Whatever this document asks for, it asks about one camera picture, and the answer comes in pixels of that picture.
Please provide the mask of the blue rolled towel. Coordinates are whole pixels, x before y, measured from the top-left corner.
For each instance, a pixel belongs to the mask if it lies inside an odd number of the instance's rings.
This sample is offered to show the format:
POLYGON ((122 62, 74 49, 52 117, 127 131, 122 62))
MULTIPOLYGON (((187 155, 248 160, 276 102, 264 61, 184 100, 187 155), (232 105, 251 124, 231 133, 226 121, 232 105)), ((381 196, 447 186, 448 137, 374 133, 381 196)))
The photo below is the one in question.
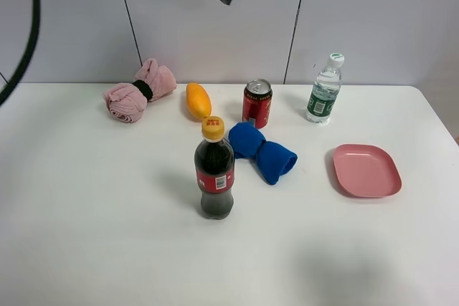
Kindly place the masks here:
POLYGON ((279 143, 266 140, 250 123, 236 124, 229 131, 228 138, 235 158, 254 161, 262 177, 270 185, 275 185, 298 160, 294 152, 279 143))

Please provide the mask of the water bottle green label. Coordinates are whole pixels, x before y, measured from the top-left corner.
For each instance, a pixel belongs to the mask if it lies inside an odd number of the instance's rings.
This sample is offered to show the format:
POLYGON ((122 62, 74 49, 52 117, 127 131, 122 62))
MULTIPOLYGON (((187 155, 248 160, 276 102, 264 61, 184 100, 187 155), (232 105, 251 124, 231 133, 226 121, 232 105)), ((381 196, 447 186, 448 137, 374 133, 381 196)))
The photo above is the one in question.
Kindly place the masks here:
POLYGON ((306 108, 306 119, 309 122, 328 123, 341 89, 344 61, 343 54, 332 53, 328 57, 326 66, 318 73, 306 108))

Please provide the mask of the pink square plate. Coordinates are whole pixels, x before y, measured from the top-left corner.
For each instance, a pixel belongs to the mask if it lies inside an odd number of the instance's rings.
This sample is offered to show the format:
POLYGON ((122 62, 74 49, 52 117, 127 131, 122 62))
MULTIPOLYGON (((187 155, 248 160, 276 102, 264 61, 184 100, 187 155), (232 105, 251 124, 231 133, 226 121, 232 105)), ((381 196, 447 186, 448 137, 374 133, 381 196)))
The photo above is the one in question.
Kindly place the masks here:
POLYGON ((392 157, 374 145, 340 145, 332 160, 338 184, 349 196, 380 199, 393 196, 402 188, 392 157))

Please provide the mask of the red soda can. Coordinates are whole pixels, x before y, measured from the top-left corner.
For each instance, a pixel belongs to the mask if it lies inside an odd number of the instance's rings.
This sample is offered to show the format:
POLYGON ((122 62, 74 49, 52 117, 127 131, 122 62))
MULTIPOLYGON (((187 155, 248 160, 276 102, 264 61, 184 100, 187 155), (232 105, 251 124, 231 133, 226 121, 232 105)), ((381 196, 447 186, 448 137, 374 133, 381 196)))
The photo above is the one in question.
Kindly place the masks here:
POLYGON ((265 79, 248 82, 244 88, 242 121, 251 123, 255 128, 264 128, 268 123, 273 97, 271 84, 265 79))

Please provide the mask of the cola bottle yellow cap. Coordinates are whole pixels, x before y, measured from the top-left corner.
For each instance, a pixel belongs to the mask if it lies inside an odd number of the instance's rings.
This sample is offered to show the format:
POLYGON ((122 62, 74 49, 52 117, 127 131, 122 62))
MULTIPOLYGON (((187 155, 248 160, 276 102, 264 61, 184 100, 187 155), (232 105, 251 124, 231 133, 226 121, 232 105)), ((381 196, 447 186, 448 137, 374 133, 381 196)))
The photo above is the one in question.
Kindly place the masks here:
POLYGON ((201 210, 208 219, 226 218, 234 205, 235 154, 224 137, 224 121, 209 116, 202 121, 202 142, 194 153, 201 210))

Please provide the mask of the yellow mango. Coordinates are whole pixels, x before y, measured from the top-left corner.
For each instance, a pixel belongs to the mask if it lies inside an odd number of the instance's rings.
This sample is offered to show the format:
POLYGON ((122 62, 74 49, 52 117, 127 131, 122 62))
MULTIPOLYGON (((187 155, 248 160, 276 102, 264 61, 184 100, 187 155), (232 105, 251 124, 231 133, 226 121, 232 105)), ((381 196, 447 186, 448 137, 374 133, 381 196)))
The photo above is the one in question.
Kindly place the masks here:
POLYGON ((194 82, 186 86, 186 105, 188 111, 197 120, 208 118, 212 113, 212 104, 207 91, 194 82))

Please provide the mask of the pink rolled towel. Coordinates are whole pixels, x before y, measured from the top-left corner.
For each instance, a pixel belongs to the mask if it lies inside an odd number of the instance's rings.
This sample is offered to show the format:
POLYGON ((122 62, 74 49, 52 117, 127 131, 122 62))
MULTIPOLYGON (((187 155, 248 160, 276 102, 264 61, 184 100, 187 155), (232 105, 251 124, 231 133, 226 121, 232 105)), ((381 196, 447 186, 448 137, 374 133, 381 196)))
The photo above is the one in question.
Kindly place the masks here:
POLYGON ((118 83, 103 93, 108 112, 123 123, 135 123, 143 116, 148 104, 177 87, 176 79, 165 65, 147 59, 131 83, 118 83))

